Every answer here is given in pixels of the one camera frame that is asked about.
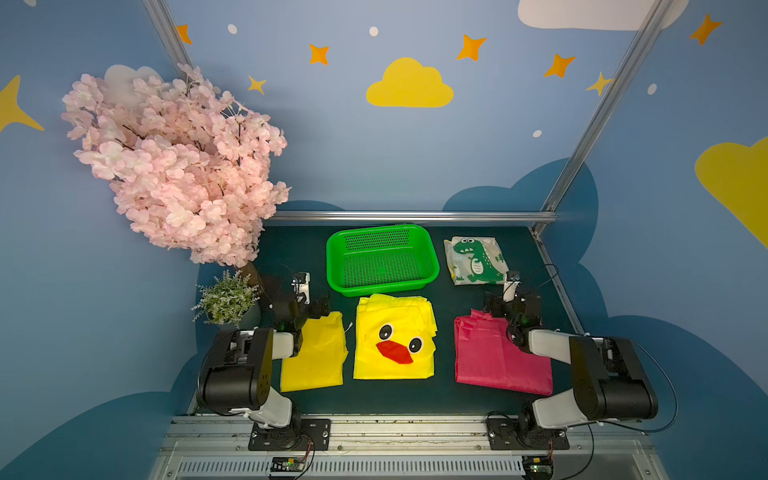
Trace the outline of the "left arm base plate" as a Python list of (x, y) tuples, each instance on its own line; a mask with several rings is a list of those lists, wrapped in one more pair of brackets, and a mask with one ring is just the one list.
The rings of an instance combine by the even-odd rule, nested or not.
[(332, 422), (327, 418), (301, 418), (285, 428), (261, 428), (254, 425), (249, 451), (327, 451)]

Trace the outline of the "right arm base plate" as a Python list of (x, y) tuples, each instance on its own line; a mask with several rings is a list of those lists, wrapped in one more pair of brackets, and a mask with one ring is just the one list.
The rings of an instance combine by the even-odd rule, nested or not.
[(493, 451), (565, 451), (570, 443), (564, 430), (524, 427), (517, 418), (491, 416), (485, 420), (486, 434)]

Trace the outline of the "magenta raincoat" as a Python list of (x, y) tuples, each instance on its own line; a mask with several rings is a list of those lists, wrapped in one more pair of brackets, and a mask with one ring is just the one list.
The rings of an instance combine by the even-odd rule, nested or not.
[(524, 353), (506, 335), (508, 323), (472, 310), (454, 320), (455, 380), (461, 384), (549, 396), (551, 360)]

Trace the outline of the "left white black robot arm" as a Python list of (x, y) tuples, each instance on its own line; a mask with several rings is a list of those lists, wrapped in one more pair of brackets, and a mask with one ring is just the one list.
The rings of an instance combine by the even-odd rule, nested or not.
[(301, 416), (272, 386), (273, 363), (295, 358), (308, 343), (305, 325), (329, 313), (328, 298), (310, 299), (310, 274), (299, 272), (290, 292), (229, 271), (198, 287), (194, 310), (219, 331), (202, 361), (197, 402), (221, 416), (243, 416), (261, 430), (296, 433)]

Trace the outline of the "white dinosaur print raincoat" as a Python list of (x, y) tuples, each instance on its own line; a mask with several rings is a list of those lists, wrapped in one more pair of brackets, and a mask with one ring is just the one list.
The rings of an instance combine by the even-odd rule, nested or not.
[(453, 283), (462, 285), (503, 284), (509, 267), (493, 237), (454, 236), (443, 242)]

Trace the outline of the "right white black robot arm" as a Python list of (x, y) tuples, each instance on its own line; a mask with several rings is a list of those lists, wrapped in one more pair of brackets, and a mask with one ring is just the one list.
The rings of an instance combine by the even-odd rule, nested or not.
[(507, 323), (506, 335), (522, 353), (570, 367), (572, 388), (526, 405), (521, 433), (554, 432), (594, 422), (653, 419), (658, 398), (635, 351), (620, 337), (592, 337), (546, 329), (540, 297), (528, 297), (507, 282), (500, 295), (487, 293), (484, 310)]

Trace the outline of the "plain yellow raincoat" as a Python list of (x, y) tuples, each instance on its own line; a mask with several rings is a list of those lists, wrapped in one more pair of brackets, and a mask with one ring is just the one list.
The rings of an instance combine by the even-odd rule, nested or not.
[(308, 319), (296, 357), (282, 361), (282, 393), (341, 386), (348, 350), (341, 312)]

